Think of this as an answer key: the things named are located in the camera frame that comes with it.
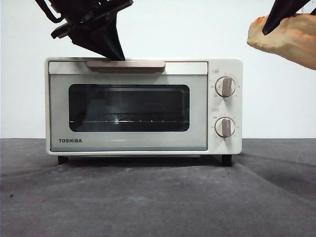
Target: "bread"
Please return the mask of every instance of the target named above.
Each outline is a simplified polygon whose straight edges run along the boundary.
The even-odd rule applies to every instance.
[[[259,17],[250,25],[248,45],[316,70],[316,16],[296,14],[285,18],[265,36],[262,29],[267,18]]]

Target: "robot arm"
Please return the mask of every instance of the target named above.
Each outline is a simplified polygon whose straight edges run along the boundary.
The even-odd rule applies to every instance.
[[[117,13],[131,6],[132,0],[49,0],[60,18],[44,0],[35,1],[52,22],[67,21],[52,32],[53,38],[68,36],[74,44],[111,60],[125,60],[116,28]]]

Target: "door handle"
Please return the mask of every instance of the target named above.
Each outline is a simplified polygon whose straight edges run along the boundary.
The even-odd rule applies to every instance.
[[[163,61],[87,61],[93,72],[114,74],[155,74],[164,72]]]

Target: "toshiba logo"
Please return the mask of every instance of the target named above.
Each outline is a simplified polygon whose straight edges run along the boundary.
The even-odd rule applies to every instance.
[[[59,139],[60,143],[80,143],[81,139]]]

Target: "timer knob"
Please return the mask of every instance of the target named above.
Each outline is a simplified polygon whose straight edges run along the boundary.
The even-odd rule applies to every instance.
[[[215,131],[220,137],[231,137],[235,132],[235,124],[230,118],[220,118],[215,123]]]
[[[236,89],[236,84],[232,77],[219,78],[215,84],[215,90],[217,94],[222,97],[231,96]]]

